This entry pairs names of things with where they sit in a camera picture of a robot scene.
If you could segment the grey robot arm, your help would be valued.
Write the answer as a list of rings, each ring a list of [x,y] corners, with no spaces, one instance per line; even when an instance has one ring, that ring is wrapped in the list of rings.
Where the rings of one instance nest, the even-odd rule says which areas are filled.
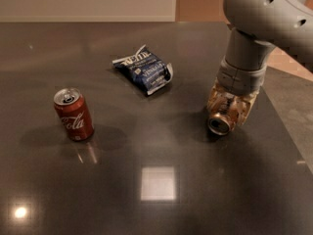
[[[246,121],[274,48],[313,68],[313,11],[304,0],[224,0],[223,10],[233,29],[207,102],[208,127],[219,135]]]

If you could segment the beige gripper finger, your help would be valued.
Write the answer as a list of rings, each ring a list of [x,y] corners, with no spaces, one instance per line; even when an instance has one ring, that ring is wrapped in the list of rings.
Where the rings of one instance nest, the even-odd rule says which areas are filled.
[[[224,99],[224,92],[224,87],[221,86],[218,81],[215,81],[206,104],[206,108],[209,111],[215,111],[218,109]]]
[[[238,97],[238,125],[243,125],[246,122],[246,119],[255,103],[258,94],[258,91],[254,91],[247,95]]]

